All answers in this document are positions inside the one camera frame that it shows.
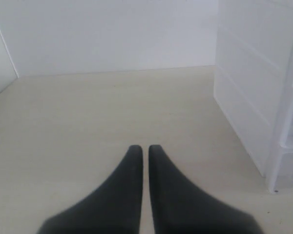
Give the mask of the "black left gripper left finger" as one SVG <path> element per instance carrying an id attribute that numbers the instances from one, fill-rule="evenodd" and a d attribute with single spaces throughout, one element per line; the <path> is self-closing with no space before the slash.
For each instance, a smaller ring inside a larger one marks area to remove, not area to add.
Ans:
<path id="1" fill-rule="evenodd" d="M 47 219 L 40 234 L 137 234 L 143 196 L 143 150 L 131 145 L 95 191 Z"/>

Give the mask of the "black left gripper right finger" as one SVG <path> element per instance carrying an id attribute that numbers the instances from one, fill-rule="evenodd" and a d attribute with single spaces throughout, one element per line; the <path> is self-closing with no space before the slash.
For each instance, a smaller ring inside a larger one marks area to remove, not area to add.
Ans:
<path id="1" fill-rule="evenodd" d="M 157 234 L 259 234 L 254 217 L 203 191 L 161 145 L 148 150 L 149 192 Z"/>

